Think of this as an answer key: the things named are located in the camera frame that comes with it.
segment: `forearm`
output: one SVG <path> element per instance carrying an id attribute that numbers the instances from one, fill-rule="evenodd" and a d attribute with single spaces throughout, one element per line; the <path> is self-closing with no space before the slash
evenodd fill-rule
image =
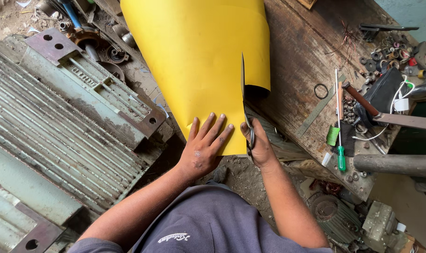
<path id="1" fill-rule="evenodd" d="M 185 176 L 184 168 L 176 165 L 101 215 L 79 240 L 84 238 L 109 240 L 119 244 L 126 252 L 137 242 L 151 222 L 192 181 Z"/>
<path id="2" fill-rule="evenodd" d="M 303 247 L 328 247 L 324 232 L 280 163 L 277 160 L 271 162 L 261 169 L 261 175 L 280 235 Z"/>

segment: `steel ruler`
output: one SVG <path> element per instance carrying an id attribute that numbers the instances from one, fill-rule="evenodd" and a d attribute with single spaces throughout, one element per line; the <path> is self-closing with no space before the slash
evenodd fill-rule
<path id="1" fill-rule="evenodd" d="M 345 76 L 341 75 L 338 78 L 338 82 L 344 82 Z M 316 119 L 316 117 L 321 113 L 322 109 L 328 104 L 330 99 L 335 95 L 335 84 L 332 86 L 332 88 L 328 91 L 328 96 L 321 100 L 319 104 L 313 109 L 313 111 L 308 115 L 308 118 L 302 123 L 302 125 L 296 130 L 296 137 L 300 139 L 302 135 L 306 132 L 306 130 L 311 126 L 313 121 Z"/>

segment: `shoe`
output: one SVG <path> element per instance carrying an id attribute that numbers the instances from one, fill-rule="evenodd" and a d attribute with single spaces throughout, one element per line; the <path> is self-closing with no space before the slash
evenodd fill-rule
<path id="1" fill-rule="evenodd" d="M 218 166 L 214 171 L 213 175 L 210 179 L 217 182 L 218 184 L 222 184 L 227 176 L 227 167 L 224 165 Z"/>

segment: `blue pipe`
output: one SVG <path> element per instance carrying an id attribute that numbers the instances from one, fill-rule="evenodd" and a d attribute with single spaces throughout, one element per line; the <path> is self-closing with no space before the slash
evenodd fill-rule
<path id="1" fill-rule="evenodd" d="M 67 4 L 63 4 L 66 12 L 68 12 L 68 15 L 70 16 L 71 21 L 74 24 L 74 27 L 81 27 L 81 22 L 79 22 L 79 19 L 77 18 L 77 16 L 75 15 L 74 10 L 72 9 L 72 6 L 70 3 Z"/>

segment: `screwdriver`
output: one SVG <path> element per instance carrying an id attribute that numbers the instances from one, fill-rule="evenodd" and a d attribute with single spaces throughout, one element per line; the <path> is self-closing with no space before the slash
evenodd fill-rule
<path id="1" fill-rule="evenodd" d="M 338 92 L 338 69 L 335 68 L 335 78 L 336 78 L 336 84 L 335 84 L 335 90 Z M 339 128 L 339 146 L 338 146 L 338 169 L 341 171 L 345 171 L 345 157 L 344 157 L 344 147 L 341 144 L 341 121 L 340 121 L 340 101 L 339 101 L 339 95 L 336 93 L 336 106 L 338 108 L 338 128 Z"/>

